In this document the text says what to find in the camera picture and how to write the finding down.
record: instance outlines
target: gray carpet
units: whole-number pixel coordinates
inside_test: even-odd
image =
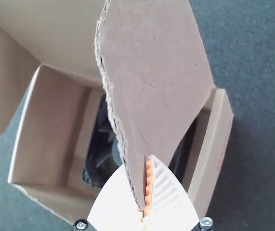
[[[275,230],[275,1],[191,4],[235,113],[209,215],[218,231]],[[20,114],[0,136],[0,231],[70,230],[6,183]]]

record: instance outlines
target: black fan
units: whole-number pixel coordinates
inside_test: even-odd
[[[93,128],[82,178],[85,182],[102,188],[120,165],[117,140],[108,121],[107,104],[104,96],[101,99]]]
[[[197,118],[180,141],[169,169],[181,182],[189,158],[196,130]],[[102,188],[115,170],[122,164],[117,139],[107,117],[105,96],[101,99],[95,121],[82,178],[85,182]]]

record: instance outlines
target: brown cardboard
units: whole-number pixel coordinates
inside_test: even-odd
[[[8,182],[68,222],[86,216],[99,192],[81,173],[102,94],[41,66],[23,108]]]
[[[69,223],[87,217],[99,192],[82,183],[80,174],[95,120],[92,112],[101,96],[102,91],[41,66],[31,81],[23,109],[8,181]],[[233,119],[225,90],[213,90],[206,106],[198,115],[182,182],[199,217],[208,209]],[[62,121],[65,129],[59,130],[56,127]]]
[[[107,0],[95,45],[109,119],[141,208],[144,159],[154,154],[169,164],[214,88],[205,49],[187,0]]]
[[[0,29],[0,134],[8,126],[38,65],[38,60]]]
[[[101,86],[93,40],[104,0],[0,0],[0,134],[40,63]]]
[[[215,89],[188,2],[0,5],[0,133],[31,80],[8,182],[68,222],[87,217],[99,190],[82,183],[80,174],[103,84],[140,200],[144,157],[154,154],[168,164],[199,113],[203,123],[183,185],[203,216],[233,114],[225,91]]]

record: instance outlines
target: white plastic piece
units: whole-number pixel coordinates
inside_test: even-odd
[[[198,222],[194,206],[175,175],[154,155],[150,214],[143,218],[147,231],[188,231]]]
[[[98,231],[189,231],[199,222],[174,174],[154,155],[151,160],[154,181],[150,215],[142,219],[122,165],[100,191],[87,218]]]

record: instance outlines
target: orange serrated edge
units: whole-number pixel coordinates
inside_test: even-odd
[[[153,165],[152,161],[149,157],[148,161],[146,162],[146,196],[145,196],[145,209],[144,209],[144,217],[150,215],[151,209],[151,201],[152,201],[152,186],[153,186]]]

